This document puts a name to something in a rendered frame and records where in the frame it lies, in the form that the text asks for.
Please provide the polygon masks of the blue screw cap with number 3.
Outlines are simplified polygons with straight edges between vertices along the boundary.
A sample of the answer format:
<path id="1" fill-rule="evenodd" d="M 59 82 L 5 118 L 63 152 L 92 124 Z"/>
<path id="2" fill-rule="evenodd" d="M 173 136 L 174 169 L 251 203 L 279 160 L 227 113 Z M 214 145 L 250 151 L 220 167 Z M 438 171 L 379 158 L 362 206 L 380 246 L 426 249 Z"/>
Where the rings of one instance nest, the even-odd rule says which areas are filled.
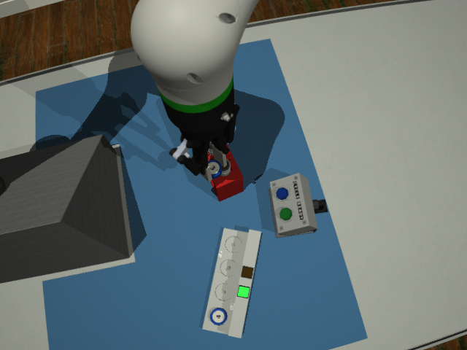
<path id="1" fill-rule="evenodd" d="M 218 178 L 222 174 L 222 166 L 217 160 L 208 161 L 208 166 L 210 167 L 211 175 L 213 179 Z"/>

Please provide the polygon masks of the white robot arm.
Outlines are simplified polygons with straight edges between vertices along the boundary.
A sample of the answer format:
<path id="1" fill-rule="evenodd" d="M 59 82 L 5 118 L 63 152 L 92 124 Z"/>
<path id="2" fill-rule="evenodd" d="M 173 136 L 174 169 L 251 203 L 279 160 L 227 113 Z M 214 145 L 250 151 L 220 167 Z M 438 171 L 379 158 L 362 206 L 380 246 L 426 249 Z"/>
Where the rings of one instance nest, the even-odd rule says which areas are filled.
<path id="1" fill-rule="evenodd" d="M 234 58 L 260 0 L 139 0 L 131 41 L 179 129 L 206 133 L 234 110 Z"/>

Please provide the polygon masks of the blue flat mat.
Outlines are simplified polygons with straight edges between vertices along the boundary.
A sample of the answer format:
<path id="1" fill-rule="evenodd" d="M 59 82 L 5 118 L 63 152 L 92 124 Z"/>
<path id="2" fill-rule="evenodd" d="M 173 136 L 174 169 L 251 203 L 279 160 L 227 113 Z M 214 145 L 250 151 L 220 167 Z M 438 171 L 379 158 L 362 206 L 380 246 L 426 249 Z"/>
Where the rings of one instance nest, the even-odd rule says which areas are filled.
<path id="1" fill-rule="evenodd" d="M 133 263 L 43 281 L 49 350 L 330 350 L 367 339 L 328 212 L 276 238 L 270 182 L 297 173 L 325 200 L 270 39 L 240 44 L 227 143 L 243 192 L 219 201 L 170 150 L 181 132 L 143 65 L 36 91 L 36 150 L 120 144 Z M 242 338 L 203 330 L 224 228 L 260 231 Z"/>

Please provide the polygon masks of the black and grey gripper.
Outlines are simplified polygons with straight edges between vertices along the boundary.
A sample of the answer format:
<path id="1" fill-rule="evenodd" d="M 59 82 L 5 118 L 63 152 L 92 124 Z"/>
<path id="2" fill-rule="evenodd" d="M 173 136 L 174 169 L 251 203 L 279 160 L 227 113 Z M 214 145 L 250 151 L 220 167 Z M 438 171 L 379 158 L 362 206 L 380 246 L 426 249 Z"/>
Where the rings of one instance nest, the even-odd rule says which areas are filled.
<path id="1" fill-rule="evenodd" d="M 179 163 L 183 164 L 195 176 L 202 175 L 208 182 L 212 181 L 210 167 L 208 166 L 208 149 L 212 142 L 214 159 L 223 168 L 227 166 L 226 155 L 230 151 L 226 144 L 234 140 L 236 116 L 240 106 L 234 103 L 230 120 L 219 128 L 206 133 L 189 133 L 180 129 L 182 142 L 177 148 L 170 150 L 169 154 Z M 192 148 L 193 157 L 190 158 L 188 148 Z"/>

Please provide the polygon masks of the white button panel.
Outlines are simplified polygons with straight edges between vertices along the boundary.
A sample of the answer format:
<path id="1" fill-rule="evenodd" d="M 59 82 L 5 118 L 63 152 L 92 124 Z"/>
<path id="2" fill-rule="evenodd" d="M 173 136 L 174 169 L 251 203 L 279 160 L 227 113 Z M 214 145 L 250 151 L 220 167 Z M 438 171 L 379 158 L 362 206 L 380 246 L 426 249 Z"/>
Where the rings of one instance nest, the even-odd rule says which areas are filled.
<path id="1" fill-rule="evenodd" d="M 315 233 L 315 214 L 328 210 L 325 200 L 312 200 L 308 179 L 297 173 L 274 180 L 270 186 L 276 238 Z"/>

